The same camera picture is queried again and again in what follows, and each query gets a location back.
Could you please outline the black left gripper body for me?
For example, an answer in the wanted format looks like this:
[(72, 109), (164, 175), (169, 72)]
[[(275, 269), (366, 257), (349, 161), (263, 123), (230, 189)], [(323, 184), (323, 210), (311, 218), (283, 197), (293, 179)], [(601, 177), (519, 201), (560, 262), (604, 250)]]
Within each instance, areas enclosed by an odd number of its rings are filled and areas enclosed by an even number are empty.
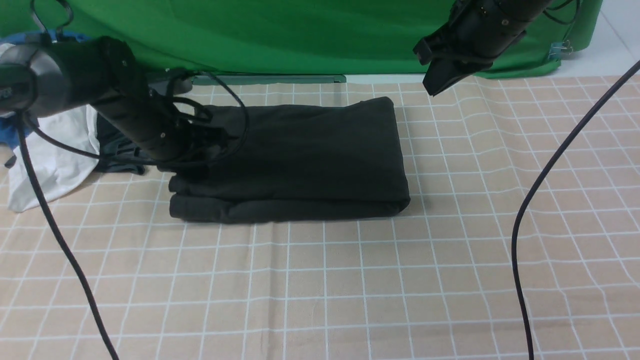
[(189, 98), (149, 89), (144, 94), (110, 96), (93, 107), (139, 151), (101, 155), (106, 162), (180, 173), (210, 166), (236, 152), (236, 137), (213, 125), (213, 112)]

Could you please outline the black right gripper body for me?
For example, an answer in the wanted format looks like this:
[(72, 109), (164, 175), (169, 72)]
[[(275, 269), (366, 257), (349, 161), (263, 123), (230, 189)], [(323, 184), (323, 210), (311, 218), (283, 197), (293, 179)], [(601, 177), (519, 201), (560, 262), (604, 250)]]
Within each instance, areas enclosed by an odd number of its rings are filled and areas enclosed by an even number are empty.
[(440, 28), (421, 38), (413, 53), (428, 66), (423, 78), (434, 97), (468, 76), (491, 68), (550, 5), (549, 0), (457, 0)]

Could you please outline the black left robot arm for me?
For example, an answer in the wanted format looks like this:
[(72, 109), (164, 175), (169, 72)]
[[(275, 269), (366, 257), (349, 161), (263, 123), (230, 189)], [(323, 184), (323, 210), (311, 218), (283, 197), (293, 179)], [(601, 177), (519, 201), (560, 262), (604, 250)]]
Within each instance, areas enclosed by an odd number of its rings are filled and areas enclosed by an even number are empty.
[(233, 157), (247, 135), (212, 124), (213, 115), (191, 116), (160, 95), (125, 42), (103, 36), (51, 44), (28, 42), (1, 56), (1, 112), (49, 117), (90, 106), (150, 158), (170, 171), (205, 167)]

